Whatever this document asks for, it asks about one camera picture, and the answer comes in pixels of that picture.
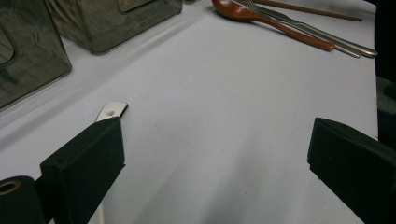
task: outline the spoon bowl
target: spoon bowl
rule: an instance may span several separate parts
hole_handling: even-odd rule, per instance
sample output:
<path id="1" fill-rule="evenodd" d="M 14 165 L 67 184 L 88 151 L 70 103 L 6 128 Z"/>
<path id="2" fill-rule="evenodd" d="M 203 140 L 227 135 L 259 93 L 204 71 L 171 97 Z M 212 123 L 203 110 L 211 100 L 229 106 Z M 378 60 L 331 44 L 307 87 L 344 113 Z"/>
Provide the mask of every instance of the spoon bowl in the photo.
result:
<path id="1" fill-rule="evenodd" d="M 290 29 L 285 25 L 280 24 L 277 21 L 272 20 L 269 17 L 256 14 L 250 11 L 247 7 L 243 7 L 239 4 L 236 4 L 232 0 L 212 0 L 212 4 L 216 9 L 216 11 L 218 11 L 221 15 L 231 20 L 263 22 L 278 29 L 279 31 L 283 32 L 285 35 L 288 35 L 296 40 L 304 42 L 305 44 L 311 45 L 319 49 L 324 49 L 327 51 L 332 51 L 333 49 L 335 49 L 335 45 L 332 42 L 324 41 L 312 37 L 310 35 L 299 33 L 295 30 Z"/>

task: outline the white table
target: white table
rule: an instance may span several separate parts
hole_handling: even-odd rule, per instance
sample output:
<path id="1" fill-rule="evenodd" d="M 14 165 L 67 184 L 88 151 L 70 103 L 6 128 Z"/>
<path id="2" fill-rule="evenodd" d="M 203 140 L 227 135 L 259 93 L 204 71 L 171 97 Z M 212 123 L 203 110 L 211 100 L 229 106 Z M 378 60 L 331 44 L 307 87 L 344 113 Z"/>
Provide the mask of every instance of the white table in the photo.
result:
<path id="1" fill-rule="evenodd" d="M 369 3 L 284 2 L 362 17 L 277 9 L 374 46 Z M 208 0 L 103 56 L 64 44 L 72 73 L 0 113 L 0 179 L 38 178 L 105 103 L 124 101 L 126 167 L 104 199 L 106 223 L 362 223 L 306 160 L 316 117 L 376 138 L 373 59 L 228 21 Z"/>

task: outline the wooden chopstick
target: wooden chopstick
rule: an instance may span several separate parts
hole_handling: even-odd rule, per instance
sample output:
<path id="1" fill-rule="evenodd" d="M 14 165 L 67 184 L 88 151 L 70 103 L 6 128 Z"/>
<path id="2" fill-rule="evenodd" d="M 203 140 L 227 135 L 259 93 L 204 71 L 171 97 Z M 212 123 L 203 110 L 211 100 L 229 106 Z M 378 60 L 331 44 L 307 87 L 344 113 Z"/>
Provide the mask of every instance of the wooden chopstick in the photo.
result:
<path id="1" fill-rule="evenodd" d="M 347 20 L 347 21 L 362 21 L 361 18 L 357 18 L 357 17 L 351 17 L 351 16 L 342 15 L 342 14 L 316 10 L 316 9 L 309 8 L 309 7 L 299 7 L 299 6 L 290 5 L 290 4 L 286 4 L 286 3 L 274 2 L 271 0 L 253 0 L 253 2 L 255 2 L 256 4 L 266 5 L 266 6 L 270 6 L 270 7 L 281 7 L 281 8 L 285 8 L 285 9 L 307 12 L 307 13 L 321 15 L 321 16 L 333 17 L 333 18 L 343 19 L 343 20 Z"/>

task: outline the transparent plastic container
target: transparent plastic container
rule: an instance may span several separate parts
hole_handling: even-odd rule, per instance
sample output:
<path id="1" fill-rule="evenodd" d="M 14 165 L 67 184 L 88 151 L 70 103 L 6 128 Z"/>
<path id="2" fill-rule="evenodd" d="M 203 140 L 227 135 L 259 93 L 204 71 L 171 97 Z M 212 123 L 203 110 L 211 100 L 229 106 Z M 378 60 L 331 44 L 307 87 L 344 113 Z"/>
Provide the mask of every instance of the transparent plastic container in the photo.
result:
<path id="1" fill-rule="evenodd" d="M 182 10 L 182 0 L 47 0 L 59 33 L 104 54 Z"/>
<path id="2" fill-rule="evenodd" d="M 0 108 L 71 67 L 44 0 L 0 0 Z"/>

